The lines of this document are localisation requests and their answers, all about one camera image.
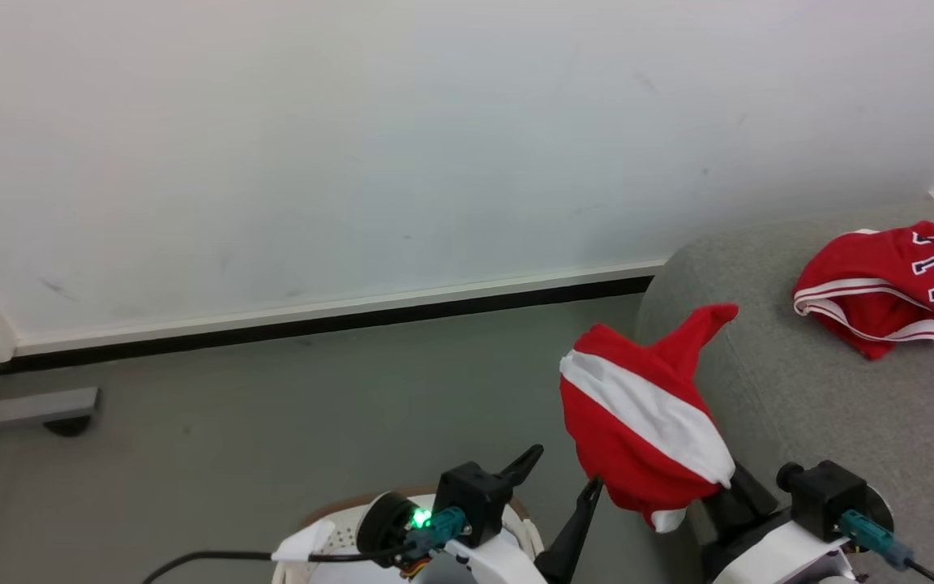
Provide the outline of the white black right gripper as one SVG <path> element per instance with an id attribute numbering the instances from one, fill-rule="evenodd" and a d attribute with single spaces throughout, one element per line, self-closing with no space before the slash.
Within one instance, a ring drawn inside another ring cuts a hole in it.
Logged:
<path id="1" fill-rule="evenodd" d="M 779 502 L 740 462 L 730 490 L 701 500 L 714 531 L 704 543 L 708 583 L 856 583 L 842 547 L 848 539 L 823 541 L 792 520 L 767 520 Z"/>

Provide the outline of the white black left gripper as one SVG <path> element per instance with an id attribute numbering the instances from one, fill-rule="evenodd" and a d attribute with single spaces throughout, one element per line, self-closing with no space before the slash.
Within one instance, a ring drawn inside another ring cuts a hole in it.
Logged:
<path id="1" fill-rule="evenodd" d="M 499 472 L 500 481 L 510 488 L 519 487 L 543 454 L 544 447 L 533 444 Z M 574 513 L 545 550 L 529 511 L 514 498 L 503 507 L 501 527 L 493 539 L 478 547 L 457 539 L 448 541 L 444 547 L 430 551 L 431 561 L 406 581 L 571 583 L 603 488 L 600 477 L 593 477 L 585 485 L 576 499 Z M 422 511 L 431 511 L 435 503 L 433 491 L 391 491 L 375 496 L 357 526 L 357 550 L 378 552 L 403 543 L 405 533 L 418 524 Z"/>

